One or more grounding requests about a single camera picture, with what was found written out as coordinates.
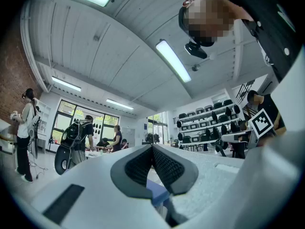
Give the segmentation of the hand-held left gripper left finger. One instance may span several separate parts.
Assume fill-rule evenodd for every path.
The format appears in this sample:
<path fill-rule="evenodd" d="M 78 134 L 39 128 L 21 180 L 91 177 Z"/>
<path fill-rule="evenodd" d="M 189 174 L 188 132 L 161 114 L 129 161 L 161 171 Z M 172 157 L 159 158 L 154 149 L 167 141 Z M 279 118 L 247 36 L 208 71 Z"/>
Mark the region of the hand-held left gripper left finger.
<path fill-rule="evenodd" d="M 74 184 L 84 190 L 61 222 L 65 229 L 168 229 L 150 200 L 130 198 L 112 182 L 113 164 L 138 149 L 131 147 L 78 164 L 40 190 L 31 205 L 43 213 Z"/>

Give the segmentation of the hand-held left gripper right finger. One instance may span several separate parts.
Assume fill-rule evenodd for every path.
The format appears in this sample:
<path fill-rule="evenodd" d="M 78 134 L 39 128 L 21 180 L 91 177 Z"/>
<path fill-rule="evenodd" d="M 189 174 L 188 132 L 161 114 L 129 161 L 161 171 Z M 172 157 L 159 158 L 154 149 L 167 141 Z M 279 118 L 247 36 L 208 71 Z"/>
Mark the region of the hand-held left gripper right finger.
<path fill-rule="evenodd" d="M 208 210 L 233 183 L 243 160 L 153 145 L 153 166 L 170 193 L 166 221 L 178 225 Z"/>

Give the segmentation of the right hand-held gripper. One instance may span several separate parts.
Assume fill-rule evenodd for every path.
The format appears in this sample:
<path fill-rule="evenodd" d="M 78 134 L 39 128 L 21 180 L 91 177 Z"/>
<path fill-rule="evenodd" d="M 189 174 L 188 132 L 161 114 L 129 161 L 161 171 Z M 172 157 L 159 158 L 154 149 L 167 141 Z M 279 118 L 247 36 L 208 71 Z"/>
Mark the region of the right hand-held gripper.
<path fill-rule="evenodd" d="M 236 229 L 305 227 L 305 50 L 273 91 L 287 132 L 263 147 Z"/>

